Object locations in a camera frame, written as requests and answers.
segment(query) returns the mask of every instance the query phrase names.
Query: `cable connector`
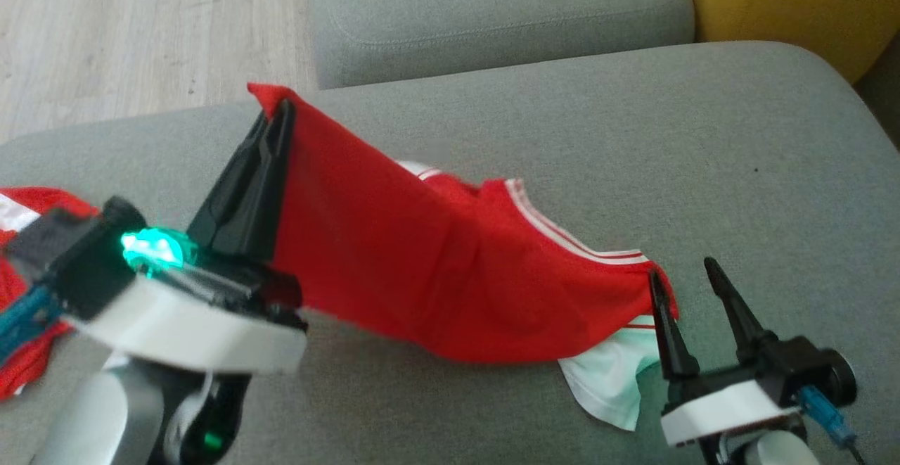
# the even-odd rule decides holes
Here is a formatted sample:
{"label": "cable connector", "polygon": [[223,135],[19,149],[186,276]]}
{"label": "cable connector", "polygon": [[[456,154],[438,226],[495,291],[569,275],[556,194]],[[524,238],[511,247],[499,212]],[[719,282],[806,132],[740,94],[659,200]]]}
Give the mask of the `cable connector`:
{"label": "cable connector", "polygon": [[800,407],[819,423],[839,449],[852,447],[856,434],[843,422],[841,412],[814,386],[804,386],[797,394]]}
{"label": "cable connector", "polygon": [[19,347],[49,330],[61,314],[62,309],[44,286],[33,286],[0,312],[0,366]]}

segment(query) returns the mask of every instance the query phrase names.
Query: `gray upholstery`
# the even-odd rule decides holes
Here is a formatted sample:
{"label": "gray upholstery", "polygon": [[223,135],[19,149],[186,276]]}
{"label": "gray upholstery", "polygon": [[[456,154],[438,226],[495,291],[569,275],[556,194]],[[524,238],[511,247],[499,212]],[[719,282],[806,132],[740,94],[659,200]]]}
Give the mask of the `gray upholstery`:
{"label": "gray upholstery", "polygon": [[309,0],[322,88],[693,41],[691,0]]}
{"label": "gray upholstery", "polygon": [[[702,265],[717,256],[782,337],[841,350],[861,383],[846,414],[872,463],[900,456],[900,156],[820,58],[778,43],[685,45],[309,96],[395,158],[467,179],[522,176],[550,218],[595,248],[641,248],[671,277],[705,368],[733,362]],[[184,227],[253,103],[20,138],[0,186],[122,193]],[[669,463],[659,368],[636,433],[590,420],[559,368],[474,367],[313,315],[295,376],[258,378],[228,463]],[[0,405],[4,463],[23,464],[102,350],[64,340],[49,375]],[[823,464],[849,462],[811,427]]]}

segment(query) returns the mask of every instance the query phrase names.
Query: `black plastic part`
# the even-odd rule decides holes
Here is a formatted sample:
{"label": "black plastic part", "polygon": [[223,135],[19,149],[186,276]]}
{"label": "black plastic part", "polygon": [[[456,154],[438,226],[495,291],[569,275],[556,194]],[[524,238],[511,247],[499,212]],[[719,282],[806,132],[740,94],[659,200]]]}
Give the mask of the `black plastic part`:
{"label": "black plastic part", "polygon": [[833,349],[822,349],[822,353],[828,364],[832,367],[832,374],[828,378],[826,388],[819,389],[835,404],[836,407],[846,407],[856,401],[858,387],[853,369],[841,353]]}
{"label": "black plastic part", "polygon": [[653,304],[653,320],[656,323],[656,343],[660,348],[662,378],[681,381],[700,374],[700,363],[690,355],[675,318],[669,307],[669,293],[659,274],[650,272],[650,298]]}
{"label": "black plastic part", "polygon": [[803,336],[764,344],[758,362],[759,387],[779,407],[795,405],[794,397],[804,386],[826,386],[832,373],[825,355]]}
{"label": "black plastic part", "polygon": [[708,437],[702,437],[697,440],[697,445],[700,446],[700,452],[703,453],[704,461],[710,465],[719,464],[718,453],[720,438],[721,436],[717,434]]}
{"label": "black plastic part", "polygon": [[[212,304],[216,307],[303,331],[308,329],[306,321],[295,312],[303,305],[302,289],[296,276],[277,272],[262,264],[206,253],[200,255],[197,266],[228,280],[228,285],[221,288],[211,286],[214,281],[209,279],[202,282],[215,292],[216,298]],[[191,291],[177,280],[167,278],[165,273],[158,275],[157,279]]]}
{"label": "black plastic part", "polygon": [[187,229],[202,249],[272,260],[295,117],[295,107],[284,100],[272,121],[257,118]]}
{"label": "black plastic part", "polygon": [[67,314],[88,320],[134,279],[121,238],[145,227],[141,213],[122,198],[111,198],[94,217],[55,208],[20,231],[4,255],[29,285],[53,288]]}
{"label": "black plastic part", "polygon": [[161,388],[163,395],[163,423],[157,433],[157,442],[147,461],[147,465],[171,465],[166,459],[166,433],[168,424],[176,414],[184,399],[203,389],[205,375],[199,372],[177,369],[161,363],[131,358],[128,363],[112,370],[120,370],[121,375],[138,375]]}
{"label": "black plastic part", "polygon": [[250,375],[223,374],[213,378],[213,391],[184,433],[182,463],[212,465],[225,456],[238,436],[249,385]]}
{"label": "black plastic part", "polygon": [[756,356],[759,341],[778,340],[778,337],[771,331],[762,328],[753,312],[747,307],[747,303],[740,297],[731,280],[713,257],[706,257],[703,265],[707,269],[707,276],[710,285],[713,286],[713,292],[722,300],[722,305],[726,308],[728,323],[734,334],[734,343],[737,344],[737,360],[740,363],[752,362]]}

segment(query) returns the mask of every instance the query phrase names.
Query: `white fabric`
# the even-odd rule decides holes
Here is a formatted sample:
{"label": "white fabric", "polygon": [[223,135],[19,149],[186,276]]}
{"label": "white fabric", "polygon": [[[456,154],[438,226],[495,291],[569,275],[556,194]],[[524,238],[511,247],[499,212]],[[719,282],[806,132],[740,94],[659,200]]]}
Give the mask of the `white fabric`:
{"label": "white fabric", "polygon": [[633,431],[641,408],[637,374],[660,360],[652,328],[622,328],[586,352],[559,360],[581,408]]}
{"label": "white fabric", "polygon": [[[397,163],[422,180],[440,173],[434,167],[413,161],[401,160]],[[537,231],[570,253],[607,264],[647,262],[647,258],[639,250],[599,253],[589,249],[531,205],[521,180],[507,180],[506,186],[509,198],[520,214]],[[572,358],[559,359],[559,365],[575,400],[588,414],[623,430],[633,431],[641,405],[637,374],[659,360],[653,316],[639,315],[626,327],[586,352]]]}
{"label": "white fabric", "polygon": [[0,231],[22,231],[39,216],[38,212],[0,193]]}

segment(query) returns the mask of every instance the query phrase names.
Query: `white stripe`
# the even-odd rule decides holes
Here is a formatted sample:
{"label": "white stripe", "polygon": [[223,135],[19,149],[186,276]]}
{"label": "white stripe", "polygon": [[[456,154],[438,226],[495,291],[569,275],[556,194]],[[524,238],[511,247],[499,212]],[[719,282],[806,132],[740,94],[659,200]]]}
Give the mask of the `white stripe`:
{"label": "white stripe", "polygon": [[39,216],[38,212],[0,193],[0,230],[22,231]]}
{"label": "white stripe", "polygon": [[535,208],[534,205],[531,204],[531,200],[528,199],[528,195],[525,192],[525,184],[522,182],[522,180],[514,179],[513,182],[515,183],[515,185],[514,185],[515,192],[520,196],[520,199],[522,200],[522,203],[524,203],[527,211],[530,212],[531,215],[534,215],[534,218],[536,218],[537,220],[539,220],[541,222],[544,222],[544,224],[547,224],[550,228],[553,228],[557,231],[562,232],[562,235],[560,235],[560,236],[565,235],[565,237],[568,237],[568,238],[566,238],[566,240],[572,244],[575,244],[576,247],[579,247],[582,250],[587,250],[588,253],[594,254],[595,256],[601,256],[601,257],[638,256],[641,254],[641,252],[639,250],[605,250],[605,251],[592,250],[590,247],[588,247],[584,243],[581,243],[581,241],[579,241],[578,238],[575,238],[575,235],[571,234],[571,232],[566,231],[565,229],[560,227],[559,224],[556,224],[556,222],[550,221],[550,219],[547,218],[546,215],[541,214],[541,212],[537,208]]}
{"label": "white stripe", "polygon": [[574,244],[568,238],[565,238],[563,235],[560,235],[558,232],[554,231],[547,224],[544,224],[543,221],[538,219],[534,214],[531,213],[529,209],[530,203],[527,202],[527,196],[525,196],[525,190],[521,191],[515,187],[517,185],[518,180],[509,179],[506,181],[506,189],[509,193],[509,198],[512,198],[512,202],[515,204],[515,208],[520,211],[520,214],[530,222],[531,226],[534,227],[537,231],[540,231],[541,234],[550,238],[554,243],[563,247],[563,249],[568,250],[570,253],[575,254],[579,257],[584,257],[585,260],[594,261],[597,263],[607,264],[607,265],[631,265],[637,263],[643,263],[648,261],[647,257],[637,256],[637,257],[622,257],[621,259],[608,259],[607,257],[599,257],[598,254],[594,250],[589,250],[589,252],[585,253],[585,250],[579,249],[579,246]]}
{"label": "white stripe", "polygon": [[418,174],[419,180],[427,180],[433,177],[435,174],[441,174],[441,170],[438,170],[436,167],[432,167],[431,170],[423,171]]}

